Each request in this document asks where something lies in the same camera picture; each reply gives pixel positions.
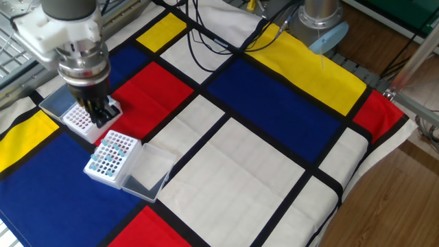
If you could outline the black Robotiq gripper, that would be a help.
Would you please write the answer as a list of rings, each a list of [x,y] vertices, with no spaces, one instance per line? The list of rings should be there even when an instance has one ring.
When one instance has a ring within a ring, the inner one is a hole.
[[[104,127],[122,114],[120,104],[107,98],[110,88],[109,78],[86,86],[67,84],[67,88],[98,128]]]

